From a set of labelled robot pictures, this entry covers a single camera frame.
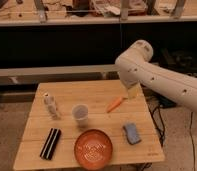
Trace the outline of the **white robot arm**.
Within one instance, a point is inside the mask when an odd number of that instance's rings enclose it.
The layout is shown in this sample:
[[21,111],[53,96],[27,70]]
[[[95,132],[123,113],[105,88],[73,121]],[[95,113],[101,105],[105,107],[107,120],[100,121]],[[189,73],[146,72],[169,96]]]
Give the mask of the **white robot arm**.
[[153,65],[152,46],[135,41],[115,60],[119,78],[128,89],[141,83],[151,90],[183,105],[197,114],[197,78]]

